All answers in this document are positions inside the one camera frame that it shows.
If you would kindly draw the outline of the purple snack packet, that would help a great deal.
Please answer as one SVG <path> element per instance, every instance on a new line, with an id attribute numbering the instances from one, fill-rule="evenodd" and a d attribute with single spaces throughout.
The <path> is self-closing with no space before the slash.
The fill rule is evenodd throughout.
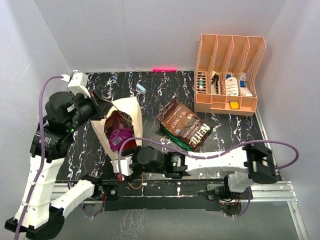
<path id="1" fill-rule="evenodd" d="M 116 152 L 126 139 L 134 135 L 131 117 L 125 112 L 113 111 L 105 121 L 104 133 L 110 149 Z"/>

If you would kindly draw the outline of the brown paper bag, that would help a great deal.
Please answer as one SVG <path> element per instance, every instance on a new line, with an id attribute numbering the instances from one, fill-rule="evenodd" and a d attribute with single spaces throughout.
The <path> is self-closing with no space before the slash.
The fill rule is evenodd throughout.
<path id="1" fill-rule="evenodd" d="M 101 143 L 104 152 L 110 158 L 113 172 L 123 177 L 132 177 L 130 168 L 133 157 L 129 151 L 141 147 L 138 139 L 143 136 L 143 117 L 137 97 L 126 97 L 112 101 L 111 109 L 101 120 L 92 120 L 92 128 Z"/>

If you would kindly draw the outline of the green chips bag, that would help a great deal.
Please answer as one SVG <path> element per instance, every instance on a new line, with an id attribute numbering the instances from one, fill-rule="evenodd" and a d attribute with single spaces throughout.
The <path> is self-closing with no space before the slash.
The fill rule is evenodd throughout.
<path id="1" fill-rule="evenodd" d="M 182 140 L 179 138 L 175 137 L 172 135 L 163 125 L 160 124 L 160 130 L 164 132 L 175 144 L 177 144 L 180 148 L 187 152 L 191 152 L 192 148 L 189 147 L 186 143 L 184 143 Z"/>

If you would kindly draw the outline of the red brown snack box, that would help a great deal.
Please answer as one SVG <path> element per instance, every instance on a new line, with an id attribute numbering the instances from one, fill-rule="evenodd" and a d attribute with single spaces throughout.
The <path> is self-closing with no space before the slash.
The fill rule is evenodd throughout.
<path id="1" fill-rule="evenodd" d="M 177 97 L 165 105 L 155 118 L 171 136 L 186 145 L 187 151 L 198 151 L 212 131 Z"/>

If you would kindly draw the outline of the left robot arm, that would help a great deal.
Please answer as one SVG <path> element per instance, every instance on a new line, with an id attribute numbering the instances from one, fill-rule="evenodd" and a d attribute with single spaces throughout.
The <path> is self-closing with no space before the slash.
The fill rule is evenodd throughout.
<path id="1" fill-rule="evenodd" d="M 88 121 L 106 117 L 113 104 L 99 98 L 93 91 L 81 93 L 56 92 L 50 96 L 40 116 L 30 147 L 30 170 L 19 209 L 5 222 L 5 229 L 19 239 L 21 233 L 29 240 L 52 240 L 61 231 L 66 217 L 84 200 L 103 195 L 102 179 L 85 174 L 73 187 L 52 200 L 60 168 L 74 142 L 74 132 Z"/>

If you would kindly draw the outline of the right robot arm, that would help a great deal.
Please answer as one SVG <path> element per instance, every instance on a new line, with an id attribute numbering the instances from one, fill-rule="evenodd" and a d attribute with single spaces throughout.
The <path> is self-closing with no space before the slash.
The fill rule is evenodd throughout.
<path id="1" fill-rule="evenodd" d="M 254 143 L 224 152 L 163 153 L 147 146 L 123 156 L 118 163 L 121 174 L 134 179 L 142 173 L 162 174 L 169 179 L 228 172 L 223 184 L 207 187 L 206 197 L 220 201 L 239 199 L 253 184 L 277 182 L 272 151 L 264 144 Z"/>

